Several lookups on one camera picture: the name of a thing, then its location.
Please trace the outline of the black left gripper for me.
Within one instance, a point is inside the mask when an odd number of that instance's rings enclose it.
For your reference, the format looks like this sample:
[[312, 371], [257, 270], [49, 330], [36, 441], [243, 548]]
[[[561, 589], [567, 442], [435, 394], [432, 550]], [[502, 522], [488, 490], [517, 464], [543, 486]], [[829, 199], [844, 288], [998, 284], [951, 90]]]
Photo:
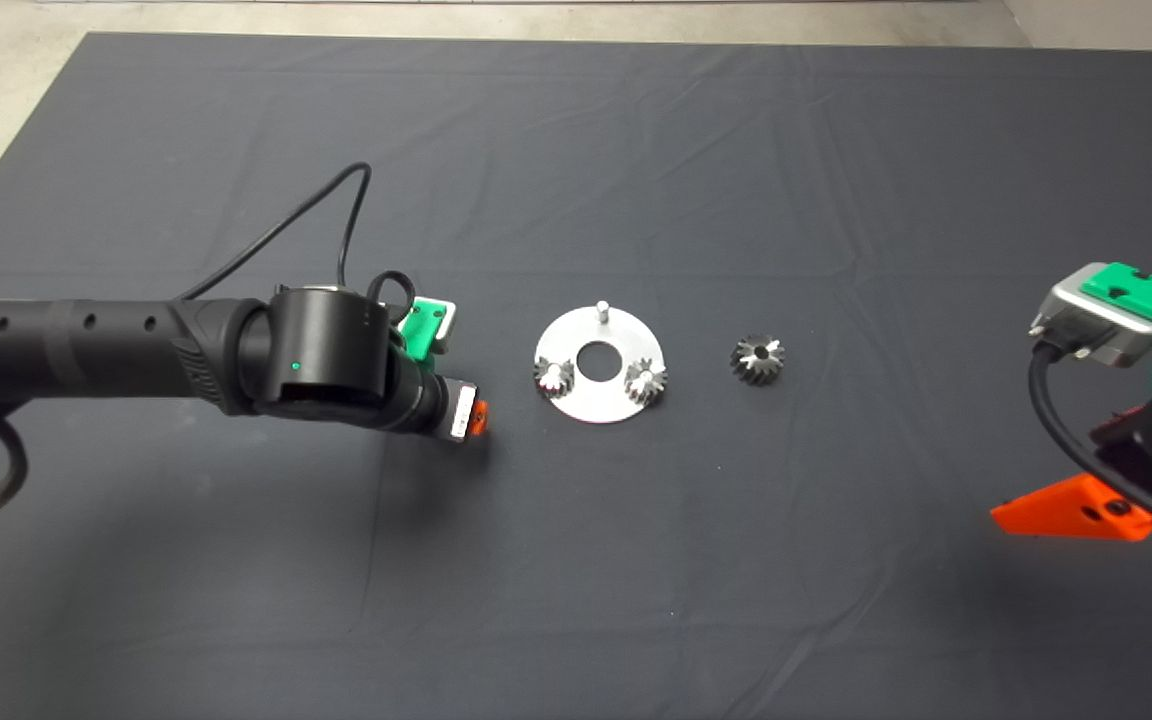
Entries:
[[442, 382], [442, 414], [435, 418], [434, 435], [453, 444], [483, 435], [488, 429], [488, 402], [479, 400], [479, 387], [456, 378], [439, 377]]

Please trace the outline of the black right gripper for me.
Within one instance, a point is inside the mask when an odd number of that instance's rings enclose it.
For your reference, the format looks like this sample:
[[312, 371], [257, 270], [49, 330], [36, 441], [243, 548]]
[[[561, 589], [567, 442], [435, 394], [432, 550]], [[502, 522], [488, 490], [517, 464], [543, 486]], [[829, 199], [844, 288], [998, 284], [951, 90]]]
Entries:
[[1146, 492], [1146, 510], [1091, 473], [1037, 488], [991, 509], [1011, 536], [1144, 541], [1152, 535], [1152, 400], [1114, 414], [1091, 432], [1096, 456]]

